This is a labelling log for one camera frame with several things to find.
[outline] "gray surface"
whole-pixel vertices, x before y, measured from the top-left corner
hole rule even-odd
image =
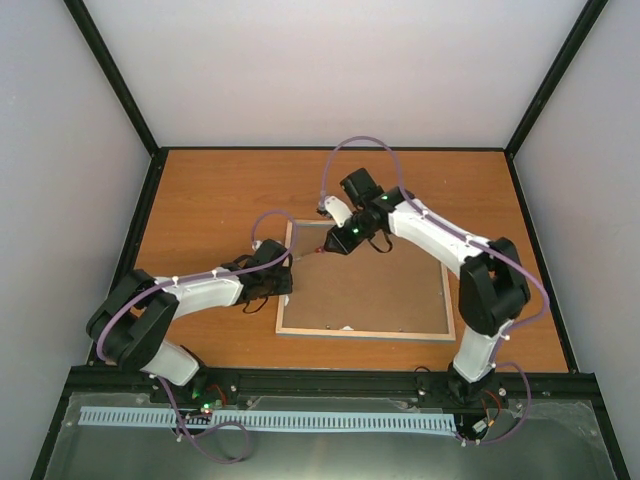
[[[125,397],[104,402],[76,397],[51,459],[48,480],[113,479],[613,479],[590,408],[582,403],[534,405],[532,418],[512,440],[493,447],[460,447],[453,438],[410,434],[252,433],[253,454],[237,465],[216,465],[169,429],[78,427],[82,404],[130,405]],[[260,402],[264,409],[291,408],[291,401]],[[325,410],[326,404],[300,401]],[[397,404],[349,401],[346,410],[394,410]],[[509,424],[509,413],[501,415]],[[222,431],[203,441],[215,454],[242,449],[239,432]]]
[[[610,1],[516,158],[580,368],[640,478],[640,2]]]
[[[86,359],[148,156],[62,0],[1,5],[0,477],[22,480]]]
[[[161,145],[501,147],[585,0],[86,3]]]

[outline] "brown board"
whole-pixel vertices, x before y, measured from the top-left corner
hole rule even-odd
[[[364,243],[350,255],[318,253],[325,221],[298,220],[293,293],[281,296],[276,333],[454,341],[445,267],[412,243],[392,238],[378,253]],[[287,226],[286,246],[292,225]],[[374,239],[386,249],[382,234]]]

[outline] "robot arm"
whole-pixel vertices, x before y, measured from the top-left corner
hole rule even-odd
[[[326,213],[336,221],[336,226],[327,234],[326,251],[349,254],[364,240],[370,241],[382,231],[385,236],[393,234],[416,244],[460,279],[458,308],[466,328],[450,367],[458,378],[450,382],[450,387],[464,403],[493,371],[492,357],[500,337],[529,301],[530,292],[521,273],[460,238],[473,239],[474,243],[486,245],[520,263],[515,246],[505,238],[490,242],[472,235],[412,198],[412,203],[422,211],[418,212],[398,187],[384,192],[365,169],[357,170],[340,184],[356,210],[352,212],[336,197],[325,199]],[[440,228],[425,215],[458,235]]]
[[[201,364],[185,348],[164,339],[171,322],[207,308],[249,305],[258,299],[264,304],[270,296],[291,293],[291,267],[283,262],[252,273],[241,272],[243,268],[265,265],[285,251],[278,242],[266,240],[252,256],[223,264],[214,270],[215,275],[212,272],[207,278],[182,283],[176,278],[173,285],[169,278],[154,278],[143,270],[134,270],[91,317],[87,333],[98,342],[107,323],[137,294],[154,285],[168,285],[144,298],[113,325],[104,340],[103,352],[123,371],[143,371],[184,386]]]

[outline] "brown table surface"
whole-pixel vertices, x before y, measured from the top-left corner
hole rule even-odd
[[[322,150],[171,150],[136,266],[155,276],[211,270],[251,253],[249,232],[265,210],[282,208],[296,218],[314,218],[327,155]],[[427,206],[478,235],[511,239],[524,266],[539,276],[502,153],[398,155],[407,188]],[[352,150],[333,162],[328,193],[341,196],[339,181],[363,166],[383,188],[397,184],[385,152]],[[258,237],[283,241],[285,225],[282,217],[268,218]],[[168,339],[210,366],[408,370],[424,365],[444,370],[464,330],[456,307],[457,279],[450,274],[449,280],[456,343],[278,336],[275,298],[255,315],[233,307],[180,318]],[[539,294],[533,292],[523,315],[537,312],[540,305]],[[550,314],[517,331],[498,360],[516,361],[529,372],[567,370]]]

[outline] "wooden frame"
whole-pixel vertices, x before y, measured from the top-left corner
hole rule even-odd
[[[301,226],[313,225],[333,225],[331,221],[324,220],[297,220],[296,223]],[[287,232],[285,237],[285,246],[291,246],[291,234],[293,225],[287,222]],[[308,335],[315,337],[341,337],[341,338],[371,338],[371,339],[387,339],[387,340],[412,340],[412,341],[429,341],[429,342],[453,342],[456,339],[455,326],[453,323],[453,307],[451,301],[451,290],[449,288],[449,275],[447,268],[441,263],[440,271],[442,273],[442,291],[444,295],[445,313],[447,318],[447,333],[409,333],[409,332],[382,332],[382,331],[357,331],[357,330],[325,330],[314,328],[292,328],[285,327],[284,310],[287,302],[286,295],[278,297],[278,310],[276,317],[276,334],[278,335]]]

